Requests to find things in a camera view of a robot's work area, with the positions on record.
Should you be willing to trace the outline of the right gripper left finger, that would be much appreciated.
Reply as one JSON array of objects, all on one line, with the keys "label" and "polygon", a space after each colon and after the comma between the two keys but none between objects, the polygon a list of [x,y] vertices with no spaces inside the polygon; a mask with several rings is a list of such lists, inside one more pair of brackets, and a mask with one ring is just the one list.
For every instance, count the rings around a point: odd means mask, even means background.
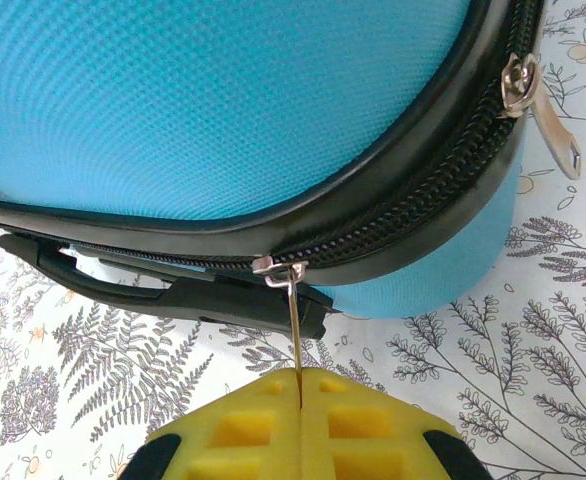
[{"label": "right gripper left finger", "polygon": [[293,369],[261,377],[151,433],[127,479],[299,479],[301,394]]}]

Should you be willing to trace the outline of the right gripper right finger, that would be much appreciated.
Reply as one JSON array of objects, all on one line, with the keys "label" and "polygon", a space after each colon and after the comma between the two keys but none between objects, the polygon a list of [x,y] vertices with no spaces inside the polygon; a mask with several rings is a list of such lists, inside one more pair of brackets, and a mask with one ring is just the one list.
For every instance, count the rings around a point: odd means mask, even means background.
[{"label": "right gripper right finger", "polygon": [[455,427],[319,368],[302,370],[303,479],[489,479]]}]

